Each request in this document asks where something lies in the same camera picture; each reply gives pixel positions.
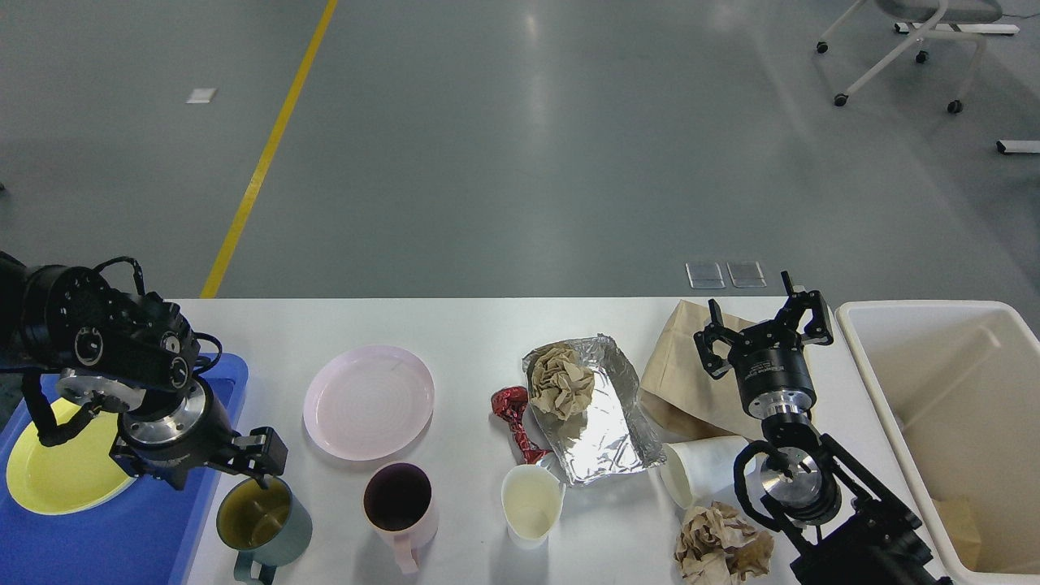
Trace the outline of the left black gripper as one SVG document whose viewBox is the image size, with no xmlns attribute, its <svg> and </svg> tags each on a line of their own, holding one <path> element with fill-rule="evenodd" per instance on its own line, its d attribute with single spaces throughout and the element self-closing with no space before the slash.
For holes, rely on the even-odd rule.
<svg viewBox="0 0 1040 585">
<path fill-rule="evenodd" d="M 145 421 L 130 414 L 116 418 L 116 437 L 109 458 L 133 478 L 151 475 L 174 490 L 185 489 L 190 470 L 208 469 L 246 475 L 261 489 L 281 477 L 288 448 L 275 428 L 255 428 L 248 435 L 233 431 L 219 398 L 205 380 L 163 418 Z"/>
</svg>

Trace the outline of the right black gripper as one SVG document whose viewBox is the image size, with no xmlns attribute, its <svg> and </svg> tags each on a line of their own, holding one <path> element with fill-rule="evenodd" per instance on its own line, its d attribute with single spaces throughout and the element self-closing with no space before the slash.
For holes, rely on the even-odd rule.
<svg viewBox="0 0 1040 585">
<path fill-rule="evenodd" d="M 703 370 L 721 380 L 732 368 L 744 412 L 756 419 L 774 414 L 808 414 L 817 403 L 816 389 L 804 355 L 806 345 L 828 347 L 834 333 L 828 305 L 818 290 L 796 285 L 781 271 L 787 299 L 772 323 L 757 323 L 738 333 L 723 322 L 714 299 L 709 317 L 694 338 Z M 717 342 L 731 348 L 728 360 L 714 351 Z"/>
</svg>

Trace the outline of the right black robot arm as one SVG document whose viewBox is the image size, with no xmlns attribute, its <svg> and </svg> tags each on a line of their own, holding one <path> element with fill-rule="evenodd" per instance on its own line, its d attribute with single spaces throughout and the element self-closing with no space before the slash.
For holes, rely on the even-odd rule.
<svg viewBox="0 0 1040 585">
<path fill-rule="evenodd" d="M 702 367 L 713 380 L 734 375 L 745 414 L 761 425 L 733 463 L 744 513 L 791 541 L 801 584 L 950 584 L 932 575 L 922 522 L 831 435 L 820 433 L 805 349 L 834 341 L 827 303 L 816 289 L 781 274 L 786 292 L 774 317 L 742 330 L 709 320 L 695 333 Z"/>
</svg>

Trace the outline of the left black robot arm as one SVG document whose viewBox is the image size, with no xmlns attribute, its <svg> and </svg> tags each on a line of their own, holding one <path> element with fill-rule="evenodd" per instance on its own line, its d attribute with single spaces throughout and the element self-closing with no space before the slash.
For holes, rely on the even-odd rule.
<svg viewBox="0 0 1040 585">
<path fill-rule="evenodd" d="M 130 477 L 184 488 L 190 470 L 245 475 L 260 488 L 284 473 L 288 448 L 271 427 L 242 434 L 205 379 L 219 338 L 197 332 L 178 304 L 145 288 L 123 292 L 94 268 L 1 260 L 2 370 L 21 393 L 42 446 L 73 440 L 99 414 L 116 416 L 109 458 Z"/>
</svg>

